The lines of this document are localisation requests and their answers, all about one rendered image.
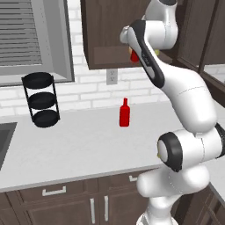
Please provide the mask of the dark grey sink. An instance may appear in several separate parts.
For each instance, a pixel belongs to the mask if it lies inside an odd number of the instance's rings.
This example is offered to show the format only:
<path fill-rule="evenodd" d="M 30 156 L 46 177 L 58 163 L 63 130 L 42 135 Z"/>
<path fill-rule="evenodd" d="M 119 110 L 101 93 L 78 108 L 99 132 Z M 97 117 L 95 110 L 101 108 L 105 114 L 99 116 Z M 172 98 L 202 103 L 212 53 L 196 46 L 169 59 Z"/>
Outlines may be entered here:
<path fill-rule="evenodd" d="M 16 126 L 16 122 L 0 124 L 0 170 L 2 169 Z"/>

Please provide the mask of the dark brown cupboard door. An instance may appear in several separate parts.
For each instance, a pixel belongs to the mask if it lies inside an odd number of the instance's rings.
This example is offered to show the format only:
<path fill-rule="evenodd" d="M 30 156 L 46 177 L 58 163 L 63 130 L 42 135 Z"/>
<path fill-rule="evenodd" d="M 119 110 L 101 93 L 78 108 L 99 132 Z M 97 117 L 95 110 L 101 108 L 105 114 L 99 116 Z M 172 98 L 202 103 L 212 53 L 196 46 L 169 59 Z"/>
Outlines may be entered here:
<path fill-rule="evenodd" d="M 0 193 L 0 225 L 20 225 L 5 193 Z"/>
<path fill-rule="evenodd" d="M 109 198 L 109 220 L 105 221 L 105 200 Z M 99 195 L 100 225 L 136 225 L 138 218 L 146 210 L 148 199 L 135 189 L 125 189 L 101 193 Z"/>
<path fill-rule="evenodd" d="M 99 225 L 95 204 L 95 224 L 91 222 L 91 198 L 48 200 L 22 208 L 23 225 Z"/>

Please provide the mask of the white wall outlet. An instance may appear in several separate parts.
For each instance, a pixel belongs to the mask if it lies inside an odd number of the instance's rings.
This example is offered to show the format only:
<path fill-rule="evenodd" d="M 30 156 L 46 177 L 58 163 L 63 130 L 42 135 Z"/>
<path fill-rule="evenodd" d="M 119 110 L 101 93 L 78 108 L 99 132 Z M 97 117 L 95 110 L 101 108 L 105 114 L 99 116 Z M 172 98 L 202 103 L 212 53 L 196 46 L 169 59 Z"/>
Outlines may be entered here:
<path fill-rule="evenodd" d="M 113 85 L 118 83 L 118 70 L 108 69 L 106 71 L 106 84 Z"/>

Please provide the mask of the window with grey blinds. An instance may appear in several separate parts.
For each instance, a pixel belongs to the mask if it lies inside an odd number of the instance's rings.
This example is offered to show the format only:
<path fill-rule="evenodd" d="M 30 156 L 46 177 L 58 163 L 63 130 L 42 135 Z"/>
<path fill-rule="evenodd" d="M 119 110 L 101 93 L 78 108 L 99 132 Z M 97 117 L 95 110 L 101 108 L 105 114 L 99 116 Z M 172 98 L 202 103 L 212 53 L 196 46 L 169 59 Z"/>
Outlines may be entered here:
<path fill-rule="evenodd" d="M 75 80 L 67 0 L 0 0 L 0 86 L 33 72 Z"/>

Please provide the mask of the dark brown drawer front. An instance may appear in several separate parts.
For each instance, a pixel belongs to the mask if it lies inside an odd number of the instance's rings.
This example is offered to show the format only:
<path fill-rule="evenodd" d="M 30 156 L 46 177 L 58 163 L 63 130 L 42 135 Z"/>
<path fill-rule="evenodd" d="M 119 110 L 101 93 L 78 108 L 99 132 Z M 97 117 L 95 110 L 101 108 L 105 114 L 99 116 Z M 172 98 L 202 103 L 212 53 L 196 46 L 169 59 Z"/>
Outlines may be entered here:
<path fill-rule="evenodd" d="M 52 196 L 42 196 L 42 190 L 47 189 L 48 191 L 59 190 L 63 186 L 67 187 L 66 193 L 57 194 Z M 20 198 L 20 201 L 23 203 L 31 203 L 35 201 L 47 200 L 47 199 L 56 199 L 69 196 L 77 196 L 86 193 L 95 193 L 98 191 L 98 180 L 96 178 L 71 181 L 68 183 L 55 184 L 55 185 L 44 185 L 40 187 L 28 188 L 24 190 L 17 191 L 17 195 Z"/>
<path fill-rule="evenodd" d="M 101 192 L 108 192 L 112 190 L 125 189 L 125 188 L 136 186 L 136 181 L 135 182 L 129 181 L 129 175 L 132 175 L 133 177 L 138 178 L 138 176 L 144 172 L 147 172 L 147 170 L 134 171 L 134 172 L 122 173 L 118 175 L 111 175 L 111 176 L 99 178 L 98 189 Z"/>

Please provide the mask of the red condiment bottle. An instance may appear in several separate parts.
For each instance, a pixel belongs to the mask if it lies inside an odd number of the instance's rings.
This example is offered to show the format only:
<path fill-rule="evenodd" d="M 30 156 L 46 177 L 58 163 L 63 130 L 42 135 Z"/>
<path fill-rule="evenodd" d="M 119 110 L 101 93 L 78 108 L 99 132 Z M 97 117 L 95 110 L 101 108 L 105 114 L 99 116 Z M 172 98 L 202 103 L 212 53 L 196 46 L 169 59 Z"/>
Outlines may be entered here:
<path fill-rule="evenodd" d="M 127 98 L 123 99 L 123 105 L 120 107 L 120 126 L 128 127 L 130 121 L 130 107 L 127 104 Z"/>
<path fill-rule="evenodd" d="M 139 61 L 139 57 L 134 50 L 131 51 L 130 60 L 131 60 L 131 62 L 138 62 Z"/>

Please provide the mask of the dark brown cabinet door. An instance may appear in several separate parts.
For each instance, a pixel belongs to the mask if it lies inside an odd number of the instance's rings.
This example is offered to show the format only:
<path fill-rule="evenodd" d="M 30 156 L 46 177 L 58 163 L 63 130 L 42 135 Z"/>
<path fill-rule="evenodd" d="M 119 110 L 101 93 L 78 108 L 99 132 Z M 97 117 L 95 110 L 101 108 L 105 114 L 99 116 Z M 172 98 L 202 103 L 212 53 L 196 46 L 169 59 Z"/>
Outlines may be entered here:
<path fill-rule="evenodd" d="M 175 65 L 193 69 L 207 84 L 214 100 L 225 107 L 225 0 L 182 0 L 178 8 Z"/>
<path fill-rule="evenodd" d="M 128 45 L 120 42 L 126 25 L 142 18 L 150 0 L 80 0 L 83 51 L 89 69 L 133 67 Z"/>

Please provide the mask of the black three-tier stand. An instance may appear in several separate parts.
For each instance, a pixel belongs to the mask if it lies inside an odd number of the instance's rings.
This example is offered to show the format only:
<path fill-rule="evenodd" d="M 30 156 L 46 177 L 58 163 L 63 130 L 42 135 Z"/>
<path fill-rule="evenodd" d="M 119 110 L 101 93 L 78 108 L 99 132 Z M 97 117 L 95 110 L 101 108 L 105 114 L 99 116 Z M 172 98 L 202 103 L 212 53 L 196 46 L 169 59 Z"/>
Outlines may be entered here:
<path fill-rule="evenodd" d="M 34 72 L 21 80 L 34 125 L 41 128 L 54 126 L 60 120 L 54 77 L 47 72 Z"/>

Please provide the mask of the dark brown cupboard run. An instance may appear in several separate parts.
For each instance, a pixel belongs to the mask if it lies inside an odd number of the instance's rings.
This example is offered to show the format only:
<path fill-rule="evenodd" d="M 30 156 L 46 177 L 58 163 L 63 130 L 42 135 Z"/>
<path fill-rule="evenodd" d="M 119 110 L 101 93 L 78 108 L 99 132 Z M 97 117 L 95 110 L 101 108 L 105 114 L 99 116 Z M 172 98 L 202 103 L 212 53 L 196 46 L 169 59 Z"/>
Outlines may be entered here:
<path fill-rule="evenodd" d="M 200 192 L 183 195 L 171 215 L 178 225 L 225 225 L 225 200 L 209 184 Z"/>

